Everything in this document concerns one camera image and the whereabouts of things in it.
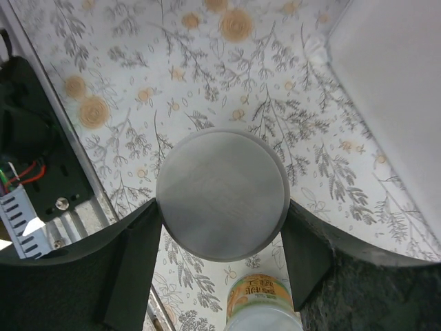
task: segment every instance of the floral pattern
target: floral pattern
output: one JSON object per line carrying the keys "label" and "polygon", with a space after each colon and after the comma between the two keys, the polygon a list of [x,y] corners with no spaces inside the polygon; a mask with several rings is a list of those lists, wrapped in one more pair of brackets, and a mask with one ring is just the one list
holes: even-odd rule
{"label": "floral pattern", "polygon": [[[348,0],[11,0],[116,213],[154,197],[182,138],[238,128],[282,160],[291,197],[382,248],[439,261],[441,246],[352,100],[305,44]],[[177,330],[222,330],[235,279],[288,282],[280,236],[211,263],[163,231],[153,284]]]}

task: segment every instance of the gray round lid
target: gray round lid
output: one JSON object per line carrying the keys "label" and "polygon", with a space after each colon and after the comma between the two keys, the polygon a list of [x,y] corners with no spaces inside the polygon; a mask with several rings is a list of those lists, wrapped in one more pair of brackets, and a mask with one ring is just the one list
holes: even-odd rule
{"label": "gray round lid", "polygon": [[256,254],[281,229],[289,183],[276,153],[238,130],[203,130],[165,158],[156,200],[170,235],[192,254],[236,261]]}

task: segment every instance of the red wire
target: red wire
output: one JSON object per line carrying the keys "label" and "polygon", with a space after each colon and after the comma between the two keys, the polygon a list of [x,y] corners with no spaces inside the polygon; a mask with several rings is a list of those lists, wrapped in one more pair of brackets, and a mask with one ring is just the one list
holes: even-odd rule
{"label": "red wire", "polygon": [[32,183],[33,181],[38,181],[41,177],[44,176],[45,173],[46,173],[46,166],[43,165],[41,167],[40,173],[37,176],[26,179],[25,181],[22,181],[21,184],[28,184],[28,183]]}
{"label": "red wire", "polygon": [[37,165],[37,162],[34,161],[32,162],[32,164],[29,166],[28,169],[26,169],[25,171],[23,171],[21,174],[19,174],[17,177],[12,178],[11,180],[9,180],[9,182],[7,182],[5,184],[6,190],[8,189],[8,186],[11,185],[12,183],[14,183],[19,177],[24,176],[25,174],[29,173],[29,171],[31,171],[32,169],[35,168],[35,166]]}

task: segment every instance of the can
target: can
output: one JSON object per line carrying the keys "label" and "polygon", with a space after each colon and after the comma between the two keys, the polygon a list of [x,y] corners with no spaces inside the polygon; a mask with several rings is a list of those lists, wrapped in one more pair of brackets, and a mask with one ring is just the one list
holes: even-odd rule
{"label": "can", "polygon": [[228,295],[225,331],[236,330],[302,330],[282,282],[266,274],[251,274],[235,282]]}

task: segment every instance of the bolt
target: bolt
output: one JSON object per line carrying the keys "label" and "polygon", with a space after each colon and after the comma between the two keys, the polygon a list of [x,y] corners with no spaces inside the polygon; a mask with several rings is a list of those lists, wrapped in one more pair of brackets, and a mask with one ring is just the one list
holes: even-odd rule
{"label": "bolt", "polygon": [[56,249],[59,249],[60,247],[62,247],[63,246],[63,242],[61,241],[61,240],[56,240],[56,241],[54,241],[54,247],[56,248]]}
{"label": "bolt", "polygon": [[66,198],[58,198],[55,207],[60,210],[67,210],[69,208],[69,201]]}

